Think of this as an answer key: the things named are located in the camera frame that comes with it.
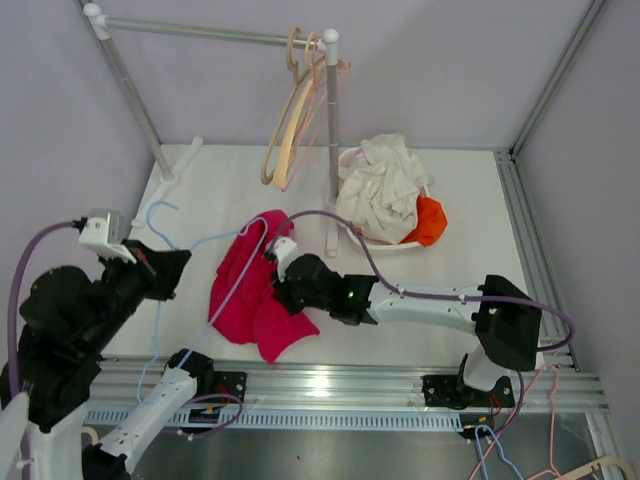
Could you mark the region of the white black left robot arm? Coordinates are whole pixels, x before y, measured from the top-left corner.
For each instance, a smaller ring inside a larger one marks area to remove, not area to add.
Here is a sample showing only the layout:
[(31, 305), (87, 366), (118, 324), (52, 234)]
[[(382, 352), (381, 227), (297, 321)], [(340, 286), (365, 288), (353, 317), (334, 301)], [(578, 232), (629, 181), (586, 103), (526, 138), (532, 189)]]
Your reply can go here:
[(97, 444), (81, 445), (102, 351), (143, 301), (174, 298), (191, 257), (187, 250), (154, 251), (137, 240), (123, 245), (132, 260), (102, 258), (98, 280), (75, 266), (51, 269), (19, 308), (26, 325), (15, 370), (29, 400), (24, 438), (33, 479), (128, 479), (176, 411), (214, 392), (212, 360), (182, 349), (145, 403)]

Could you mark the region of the blue wire hanger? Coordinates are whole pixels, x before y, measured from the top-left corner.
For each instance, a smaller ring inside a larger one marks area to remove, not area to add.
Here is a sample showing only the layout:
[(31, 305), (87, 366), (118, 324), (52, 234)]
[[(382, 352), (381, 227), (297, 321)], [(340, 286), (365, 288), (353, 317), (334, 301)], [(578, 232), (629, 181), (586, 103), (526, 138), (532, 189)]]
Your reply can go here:
[[(236, 231), (204, 237), (193, 243), (186, 250), (191, 257), (179, 281), (178, 300), (175, 304), (169, 306), (171, 316), (167, 337), (170, 346), (175, 346), (179, 340), (189, 340), (191, 342), (186, 356), (178, 362), (179, 366), (183, 366), (194, 354), (194, 351), (206, 341), (211, 331), (210, 324), (219, 317), (231, 301), (251, 263), (258, 256), (261, 246), (265, 243), (268, 230), (268, 218), (263, 214), (259, 214)], [(217, 254), (202, 257), (196, 254), (195, 250), (208, 242), (218, 241), (227, 237), (246, 240), (252, 233), (257, 234), (258, 239), (250, 242), (251, 252), (249, 257), (242, 263), (240, 273), (236, 280), (232, 282), (229, 291), (223, 295), (220, 305), (216, 307), (213, 313), (210, 313), (210, 288), (219, 278), (215, 269), (222, 261), (222, 258)], [(137, 353), (141, 352), (146, 345), (153, 347), (153, 351), (149, 354), (150, 359), (142, 368), (136, 386), (136, 399), (141, 405), (151, 405), (159, 397), (157, 393), (143, 396), (141, 391), (147, 370), (156, 363), (162, 353), (160, 319), (163, 303), (161, 301), (156, 302), (156, 313), (154, 317), (151, 317), (152, 303), (151, 300), (144, 301), (141, 311), (134, 315), (133, 334), (131, 336), (132, 345)]]

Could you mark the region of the cream wooden hanger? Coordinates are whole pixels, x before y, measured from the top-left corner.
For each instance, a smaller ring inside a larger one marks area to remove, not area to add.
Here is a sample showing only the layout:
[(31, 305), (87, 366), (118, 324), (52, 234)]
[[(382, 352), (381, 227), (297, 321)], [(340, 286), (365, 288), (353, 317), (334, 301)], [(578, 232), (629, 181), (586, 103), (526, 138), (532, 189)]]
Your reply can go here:
[(274, 174), (275, 174), (275, 170), (276, 168), (273, 169), (269, 169), (269, 161), (270, 161), (270, 157), (272, 155), (273, 149), (275, 147), (276, 144), (276, 140), (278, 138), (278, 135), (280, 134), (280, 131), (283, 127), (284, 121), (286, 119), (286, 115), (291, 107), (291, 104), (295, 98), (295, 95), (297, 94), (299, 87), (302, 83), (302, 81), (306, 78), (308, 71), (305, 70), (303, 73), (300, 73), (300, 69), (299, 69), (299, 61), (297, 59), (294, 58), (293, 55), (293, 50), (294, 50), (294, 43), (296, 40), (299, 39), (300, 35), (302, 33), (302, 30), (300, 27), (294, 27), (291, 32), (289, 33), (288, 37), (287, 37), (287, 41), (286, 41), (286, 45), (285, 45), (285, 61), (286, 61), (286, 67), (287, 70), (289, 71), (289, 73), (292, 75), (293, 78), (293, 87), (292, 90), (289, 93), (289, 97), (287, 99), (287, 101), (285, 102), (283, 109), (281, 111), (280, 114), (280, 118), (278, 120), (278, 123), (271, 135), (271, 138), (269, 140), (269, 143), (266, 147), (266, 151), (265, 154), (263, 156), (263, 161), (262, 161), (262, 165), (261, 165), (261, 172), (260, 172), (260, 179), (261, 179), (261, 183), (263, 185), (270, 185)]
[(285, 191), (293, 180), (293, 165), (296, 161), (298, 149), (310, 128), (319, 109), (320, 90), (326, 70), (325, 55), (320, 52), (321, 36), (312, 32), (308, 35), (303, 54), (303, 69), (308, 71), (302, 81), (297, 94), (286, 115), (283, 127), (277, 139), (277, 158), (275, 174), (271, 185)]

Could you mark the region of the magenta t shirt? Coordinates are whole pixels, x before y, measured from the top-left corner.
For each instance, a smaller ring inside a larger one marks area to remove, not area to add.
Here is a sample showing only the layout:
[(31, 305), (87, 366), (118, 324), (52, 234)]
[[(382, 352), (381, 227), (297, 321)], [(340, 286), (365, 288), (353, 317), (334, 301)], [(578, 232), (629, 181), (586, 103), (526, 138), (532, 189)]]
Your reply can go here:
[(287, 219), (282, 210), (264, 211), (236, 236), (216, 270), (210, 291), (209, 324), (233, 344), (254, 344), (273, 364), (295, 343), (320, 334), (304, 313), (291, 316), (274, 298), (274, 264), (266, 246)]

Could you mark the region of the pink wire hanger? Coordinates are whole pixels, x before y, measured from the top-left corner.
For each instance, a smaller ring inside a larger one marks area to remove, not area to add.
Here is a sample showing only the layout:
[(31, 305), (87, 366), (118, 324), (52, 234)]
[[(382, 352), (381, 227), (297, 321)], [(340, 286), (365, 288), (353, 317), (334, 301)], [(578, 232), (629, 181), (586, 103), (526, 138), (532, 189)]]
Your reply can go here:
[(286, 191), (316, 140), (316, 118), (328, 103), (328, 54), (320, 51), (321, 36), (311, 33), (304, 45), (303, 65), (292, 55), (287, 67), (293, 75), (293, 90), (280, 126), (284, 128), (278, 149), (272, 185)]

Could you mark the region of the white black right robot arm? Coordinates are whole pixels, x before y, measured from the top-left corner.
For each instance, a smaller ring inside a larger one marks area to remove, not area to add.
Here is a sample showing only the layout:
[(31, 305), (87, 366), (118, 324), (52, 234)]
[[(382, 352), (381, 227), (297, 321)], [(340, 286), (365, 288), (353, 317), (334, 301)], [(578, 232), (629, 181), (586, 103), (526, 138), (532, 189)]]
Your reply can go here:
[(313, 308), (349, 326), (407, 322), (476, 337), (479, 345), (463, 358), (455, 380), (456, 395), (466, 404), (480, 403), (508, 372), (538, 365), (541, 309), (500, 275), (477, 286), (410, 292), (375, 275), (341, 275), (304, 254), (277, 266), (272, 286), (291, 315)]

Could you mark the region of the orange t shirt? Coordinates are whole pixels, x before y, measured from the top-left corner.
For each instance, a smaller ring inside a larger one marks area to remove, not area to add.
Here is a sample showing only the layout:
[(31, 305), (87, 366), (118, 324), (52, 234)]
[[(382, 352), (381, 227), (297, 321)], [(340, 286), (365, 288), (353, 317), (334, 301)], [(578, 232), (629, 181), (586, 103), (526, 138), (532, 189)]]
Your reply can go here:
[(418, 243), (423, 247), (434, 245), (445, 232), (448, 219), (440, 202), (420, 196), (416, 201), (418, 221), (416, 227), (402, 240), (402, 244)]

